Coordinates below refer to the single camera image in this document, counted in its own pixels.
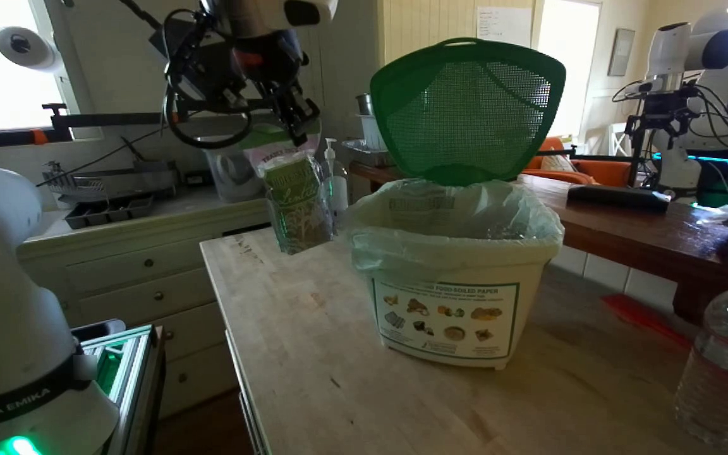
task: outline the floor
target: floor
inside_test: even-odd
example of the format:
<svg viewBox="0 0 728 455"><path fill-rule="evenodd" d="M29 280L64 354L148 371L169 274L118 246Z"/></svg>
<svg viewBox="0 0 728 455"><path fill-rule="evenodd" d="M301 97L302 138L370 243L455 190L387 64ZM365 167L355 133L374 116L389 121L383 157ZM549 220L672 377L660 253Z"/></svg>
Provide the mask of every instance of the floor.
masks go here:
<svg viewBox="0 0 728 455"><path fill-rule="evenodd" d="M153 455L253 455L235 395L162 420Z"/></svg>

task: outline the white bin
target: white bin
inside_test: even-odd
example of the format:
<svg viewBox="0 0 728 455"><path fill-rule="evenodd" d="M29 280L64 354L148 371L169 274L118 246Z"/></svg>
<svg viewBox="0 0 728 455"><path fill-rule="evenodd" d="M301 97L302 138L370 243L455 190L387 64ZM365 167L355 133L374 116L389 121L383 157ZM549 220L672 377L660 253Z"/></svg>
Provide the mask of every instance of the white bin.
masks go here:
<svg viewBox="0 0 728 455"><path fill-rule="evenodd" d="M404 179L345 220L380 344L458 366L507 365L561 237L559 215L506 181Z"/></svg>

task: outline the red object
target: red object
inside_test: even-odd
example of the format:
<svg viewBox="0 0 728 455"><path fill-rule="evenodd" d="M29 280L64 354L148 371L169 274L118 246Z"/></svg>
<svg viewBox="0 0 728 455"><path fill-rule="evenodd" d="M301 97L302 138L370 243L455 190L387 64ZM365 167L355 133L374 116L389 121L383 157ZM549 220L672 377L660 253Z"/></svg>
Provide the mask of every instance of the red object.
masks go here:
<svg viewBox="0 0 728 455"><path fill-rule="evenodd" d="M33 132L33 142L35 142L35 143L47 143L51 137L47 137L46 132L37 129L37 132Z"/></svg>
<svg viewBox="0 0 728 455"><path fill-rule="evenodd" d="M661 314L643 308L638 300L614 294L605 296L603 303L618 315L622 320L629 320L638 328L647 328L681 348L690 348L690 337L676 332L670 320L664 320Z"/></svg>

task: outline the green light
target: green light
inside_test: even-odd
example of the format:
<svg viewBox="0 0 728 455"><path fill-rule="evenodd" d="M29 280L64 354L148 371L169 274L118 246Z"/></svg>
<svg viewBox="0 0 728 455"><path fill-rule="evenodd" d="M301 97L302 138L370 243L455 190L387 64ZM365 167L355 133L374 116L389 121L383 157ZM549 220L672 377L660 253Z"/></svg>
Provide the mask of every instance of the green light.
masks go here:
<svg viewBox="0 0 728 455"><path fill-rule="evenodd" d="M111 344L104 348L105 354L101 357L101 362L94 366L94 381L107 395L123 357L123 346L120 344Z"/></svg>
<svg viewBox="0 0 728 455"><path fill-rule="evenodd" d="M15 434L0 443L0 455L42 455L42 452L29 438Z"/></svg>

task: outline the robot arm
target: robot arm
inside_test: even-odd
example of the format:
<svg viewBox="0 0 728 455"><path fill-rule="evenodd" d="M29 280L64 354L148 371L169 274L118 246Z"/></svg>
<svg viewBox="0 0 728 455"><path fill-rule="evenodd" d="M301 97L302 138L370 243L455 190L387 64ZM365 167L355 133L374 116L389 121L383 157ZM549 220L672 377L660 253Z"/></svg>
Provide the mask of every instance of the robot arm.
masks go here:
<svg viewBox="0 0 728 455"><path fill-rule="evenodd" d="M15 255L37 218L33 181L0 169L0 443L29 434L46 452L95 452L115 424L115 407L94 383L57 298L35 285Z"/></svg>
<svg viewBox="0 0 728 455"><path fill-rule="evenodd" d="M629 98L638 100L638 113L627 121L634 153L641 153L648 132L651 143L664 152L660 185L694 186L700 167L686 160L686 150L728 150L728 8L693 26L660 28L647 80Z"/></svg>
<svg viewBox="0 0 728 455"><path fill-rule="evenodd" d="M334 13L335 0L202 0L195 26L177 43L163 43L171 47L163 69L163 116L171 132L185 143L219 150L246 133L253 112L272 112L296 143L306 142L306 124L317 108L297 86L297 70L308 57L291 26L316 26ZM216 57L202 46L207 33L224 38ZM240 97L244 80L260 98ZM238 113L241 127L216 142L187 137L179 121L202 108Z"/></svg>

